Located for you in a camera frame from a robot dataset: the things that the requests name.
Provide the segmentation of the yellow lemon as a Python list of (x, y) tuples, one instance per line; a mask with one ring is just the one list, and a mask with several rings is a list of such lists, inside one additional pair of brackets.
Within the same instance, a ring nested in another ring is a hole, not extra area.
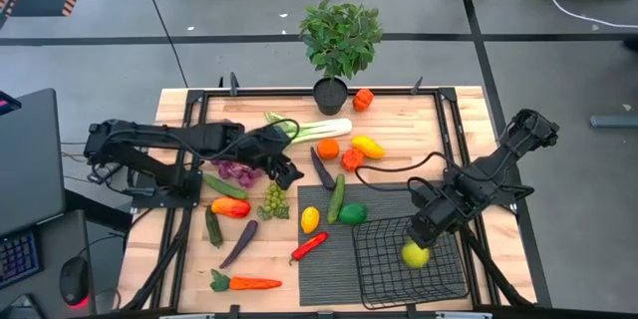
[(319, 225), (320, 212), (315, 206), (306, 207), (300, 218), (300, 225), (305, 234), (312, 233)]

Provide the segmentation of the green avocado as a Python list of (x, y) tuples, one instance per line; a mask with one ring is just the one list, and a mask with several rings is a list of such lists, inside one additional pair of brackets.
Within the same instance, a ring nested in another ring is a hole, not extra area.
[(349, 203), (344, 205), (339, 214), (338, 219), (345, 224), (360, 224), (367, 220), (367, 206), (361, 203)]

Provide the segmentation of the dark green okra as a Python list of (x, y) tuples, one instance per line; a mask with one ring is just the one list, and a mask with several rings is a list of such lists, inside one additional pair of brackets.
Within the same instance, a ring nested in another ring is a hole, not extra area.
[(209, 237), (209, 242), (216, 248), (219, 248), (223, 243), (223, 236), (219, 227), (219, 222), (216, 214), (211, 208), (205, 211), (205, 224)]

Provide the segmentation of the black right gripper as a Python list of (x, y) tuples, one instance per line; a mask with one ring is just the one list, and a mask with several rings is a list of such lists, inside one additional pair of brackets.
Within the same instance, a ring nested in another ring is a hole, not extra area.
[(410, 218), (407, 230), (421, 248), (433, 246), (443, 232), (454, 231), (472, 212), (467, 199), (451, 184), (421, 185), (411, 195), (419, 210)]

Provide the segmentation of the purple onion braid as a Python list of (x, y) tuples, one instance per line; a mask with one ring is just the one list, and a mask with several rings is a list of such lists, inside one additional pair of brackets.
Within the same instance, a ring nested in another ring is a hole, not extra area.
[(221, 178), (236, 179), (239, 185), (244, 188), (253, 187), (265, 175), (262, 169), (233, 161), (213, 160), (211, 163), (217, 166), (217, 172)]

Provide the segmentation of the round orange fruit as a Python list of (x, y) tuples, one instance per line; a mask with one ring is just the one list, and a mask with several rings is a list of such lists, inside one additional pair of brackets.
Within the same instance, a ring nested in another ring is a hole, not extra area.
[(340, 146), (334, 139), (323, 139), (317, 144), (316, 152), (322, 160), (333, 160), (339, 155)]

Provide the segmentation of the red orange mango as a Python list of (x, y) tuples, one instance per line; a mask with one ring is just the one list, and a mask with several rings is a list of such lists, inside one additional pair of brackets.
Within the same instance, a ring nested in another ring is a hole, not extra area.
[(251, 204), (244, 199), (223, 196), (215, 199), (210, 211), (214, 214), (221, 214), (232, 218), (243, 218), (249, 214)]

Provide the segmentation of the green grape bunch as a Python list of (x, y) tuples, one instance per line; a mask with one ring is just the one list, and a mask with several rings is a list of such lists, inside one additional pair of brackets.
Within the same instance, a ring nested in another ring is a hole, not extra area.
[(288, 219), (289, 204), (286, 200), (286, 191), (277, 183), (272, 182), (266, 189), (264, 202), (257, 207), (257, 216), (261, 220), (272, 218)]

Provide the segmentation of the red chili pepper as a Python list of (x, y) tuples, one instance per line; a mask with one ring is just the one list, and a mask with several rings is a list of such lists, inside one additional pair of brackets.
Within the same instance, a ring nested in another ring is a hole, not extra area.
[(293, 261), (299, 261), (303, 257), (305, 257), (310, 251), (314, 248), (325, 242), (329, 238), (328, 232), (319, 232), (317, 235), (308, 239), (304, 243), (300, 244), (292, 253), (289, 260), (289, 264), (292, 264)]

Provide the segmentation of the yellow-green apple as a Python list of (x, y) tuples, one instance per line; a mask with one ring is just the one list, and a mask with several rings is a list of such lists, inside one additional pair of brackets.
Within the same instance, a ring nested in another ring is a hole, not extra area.
[(401, 250), (405, 264), (412, 269), (420, 269), (425, 266), (431, 257), (429, 248), (421, 248), (416, 242), (407, 242)]

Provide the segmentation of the orange carrot with green top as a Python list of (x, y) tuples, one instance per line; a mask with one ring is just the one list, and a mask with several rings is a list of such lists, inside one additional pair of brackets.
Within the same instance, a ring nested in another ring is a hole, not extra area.
[(228, 290), (268, 290), (280, 287), (282, 282), (274, 279), (252, 278), (252, 277), (229, 277), (217, 270), (210, 270), (212, 282), (209, 284), (214, 292), (225, 292)]

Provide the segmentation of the black wire basket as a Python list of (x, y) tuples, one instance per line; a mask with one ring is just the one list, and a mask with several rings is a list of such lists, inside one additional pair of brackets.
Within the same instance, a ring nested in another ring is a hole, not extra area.
[(420, 269), (408, 267), (403, 246), (414, 241), (406, 216), (376, 219), (352, 228), (361, 300), (376, 310), (408, 304), (460, 299), (468, 295), (466, 274), (457, 239), (439, 236), (430, 261)]

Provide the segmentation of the red-orange toy pumpkin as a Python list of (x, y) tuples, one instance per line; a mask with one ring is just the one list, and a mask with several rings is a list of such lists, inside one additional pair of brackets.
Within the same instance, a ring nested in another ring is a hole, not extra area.
[(341, 156), (341, 167), (348, 172), (353, 172), (365, 161), (365, 155), (358, 149), (349, 149)]

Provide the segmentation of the yellow orange mango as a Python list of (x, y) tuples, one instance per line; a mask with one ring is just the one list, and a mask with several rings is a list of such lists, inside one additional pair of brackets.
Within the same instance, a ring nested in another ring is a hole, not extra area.
[(385, 155), (385, 150), (367, 136), (357, 136), (351, 140), (354, 149), (359, 150), (367, 158), (378, 160)]

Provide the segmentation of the purple eggplant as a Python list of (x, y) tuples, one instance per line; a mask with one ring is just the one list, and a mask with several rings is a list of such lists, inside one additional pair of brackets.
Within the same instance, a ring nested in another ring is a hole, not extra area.
[(243, 232), (241, 233), (239, 239), (237, 240), (235, 246), (230, 251), (228, 256), (222, 261), (219, 265), (220, 269), (223, 269), (230, 264), (232, 264), (243, 249), (249, 244), (249, 242), (253, 239), (258, 229), (258, 222), (254, 219), (251, 219), (247, 222)]

